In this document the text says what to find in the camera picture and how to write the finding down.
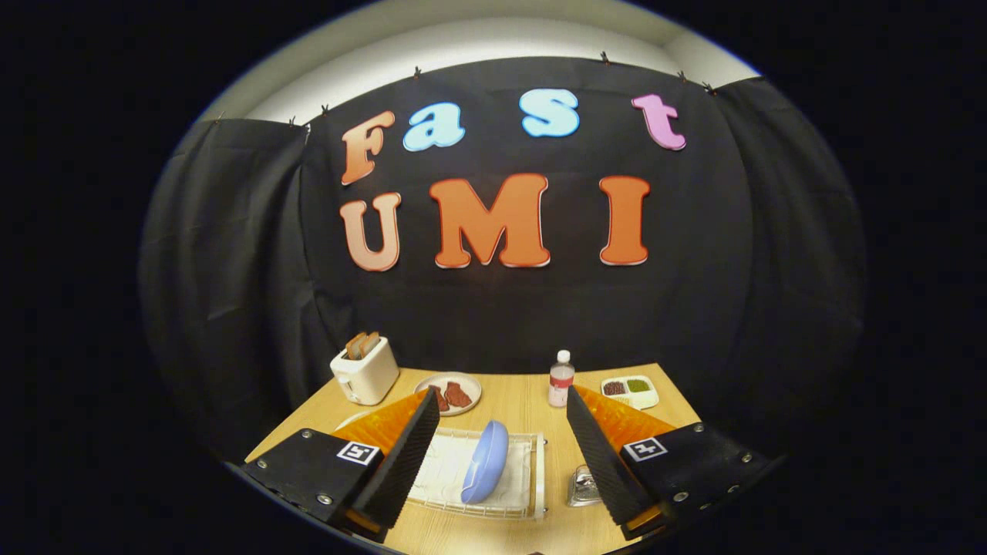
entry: divided food tray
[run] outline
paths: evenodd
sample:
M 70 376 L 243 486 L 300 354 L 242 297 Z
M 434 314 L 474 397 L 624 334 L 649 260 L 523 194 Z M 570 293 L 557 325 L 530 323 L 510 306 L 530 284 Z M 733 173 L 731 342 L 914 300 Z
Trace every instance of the divided food tray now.
M 461 515 L 525 520 L 545 516 L 545 438 L 510 434 L 507 463 L 480 504 L 460 502 L 463 480 L 482 432 L 439 428 L 421 462 L 408 503 Z
M 638 389 L 646 387 L 644 391 L 632 391 L 631 387 Z M 608 393 L 611 389 L 623 389 L 622 393 Z M 654 389 L 654 384 L 647 376 L 620 376 L 605 379 L 600 383 L 600 393 L 606 397 L 620 401 L 625 405 L 630 405 L 638 410 L 648 409 L 658 404 L 658 391 Z

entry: water bottle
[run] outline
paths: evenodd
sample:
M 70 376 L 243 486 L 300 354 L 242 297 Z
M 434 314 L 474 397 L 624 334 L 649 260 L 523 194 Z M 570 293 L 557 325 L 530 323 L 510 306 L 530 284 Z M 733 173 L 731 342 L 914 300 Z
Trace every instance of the water bottle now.
M 564 407 L 569 401 L 569 386 L 575 377 L 575 368 L 569 364 L 569 351 L 559 351 L 556 363 L 549 371 L 549 404 Z

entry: black curtain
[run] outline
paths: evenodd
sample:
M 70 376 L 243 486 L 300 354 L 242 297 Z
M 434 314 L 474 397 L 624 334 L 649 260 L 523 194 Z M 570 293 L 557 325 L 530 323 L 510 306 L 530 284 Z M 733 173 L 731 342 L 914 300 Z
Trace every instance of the black curtain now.
M 330 374 L 298 227 L 305 128 L 198 123 L 151 199 L 139 259 L 147 336 L 199 439 L 240 460 Z
M 528 136 L 520 94 L 566 88 L 579 130 Z M 647 135 L 631 99 L 674 106 L 685 149 Z M 408 117 L 462 109 L 459 144 L 408 152 Z M 370 176 L 342 187 L 342 134 L 385 110 L 397 121 Z M 490 207 L 505 177 L 545 175 L 552 262 L 497 258 L 438 268 L 428 187 L 470 181 Z M 614 268 L 601 178 L 651 185 L 648 261 Z M 355 266 L 340 206 L 398 192 L 401 259 Z M 379 248 L 377 212 L 364 216 Z M 850 186 L 822 137 L 761 78 L 715 95 L 637 67 L 569 58 L 491 60 L 381 87 L 306 126 L 196 125 L 150 206 L 140 278 L 148 337 L 193 425 L 239 461 L 330 378 L 358 330 L 380 330 L 399 364 L 468 372 L 547 371 L 557 349 L 579 369 L 659 362 L 705 419 L 765 450 L 832 398 L 861 333 L 864 253 Z
M 753 261 L 717 416 L 775 452 L 837 396 L 863 333 L 866 252 L 843 169 L 805 116 L 764 78 L 717 90 L 743 160 Z

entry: orange letter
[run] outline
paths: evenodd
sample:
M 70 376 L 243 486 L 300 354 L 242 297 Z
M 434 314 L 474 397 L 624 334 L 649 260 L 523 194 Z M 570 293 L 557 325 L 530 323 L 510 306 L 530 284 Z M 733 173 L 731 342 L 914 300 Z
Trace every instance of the orange letter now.
M 438 201 L 442 228 L 442 252 L 435 256 L 440 268 L 465 268 L 469 253 L 463 251 L 462 237 L 486 266 L 494 257 L 500 235 L 507 240 L 500 251 L 500 263 L 509 267 L 541 267 L 551 260 L 542 246 L 542 193 L 549 180 L 538 174 L 508 177 L 487 211 L 470 182 L 462 179 L 440 181 L 428 193 Z
M 610 266 L 634 266 L 647 260 L 641 243 L 641 212 L 647 181 L 625 176 L 600 180 L 600 190 L 610 198 L 610 238 L 600 251 L 600 262 Z
M 394 113 L 389 110 L 342 134 L 342 142 L 346 143 L 346 173 L 342 174 L 343 185 L 349 185 L 370 175 L 373 171 L 373 162 L 367 160 L 367 150 L 374 156 L 380 154 L 380 149 L 384 146 L 384 131 L 378 127 L 390 127 L 393 124 Z
M 357 266 L 368 272 L 384 272 L 398 264 L 401 241 L 398 239 L 397 208 L 400 203 L 401 195 L 397 193 L 385 193 L 373 200 L 373 207 L 380 212 L 380 229 L 384 236 L 384 246 L 376 253 L 367 248 L 363 233 L 363 212 L 367 211 L 367 203 L 354 200 L 340 208 L 340 216 L 346 226 L 346 246 Z

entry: ceiling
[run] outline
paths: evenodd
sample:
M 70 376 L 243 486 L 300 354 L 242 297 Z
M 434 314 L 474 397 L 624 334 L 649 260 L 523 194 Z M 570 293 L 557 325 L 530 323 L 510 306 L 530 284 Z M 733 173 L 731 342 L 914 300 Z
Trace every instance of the ceiling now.
M 208 113 L 239 118 L 329 60 L 416 29 L 491 17 L 542 18 L 588 25 L 662 46 L 688 31 L 619 0 L 382 0 L 354 10 L 269 56 L 227 89 Z

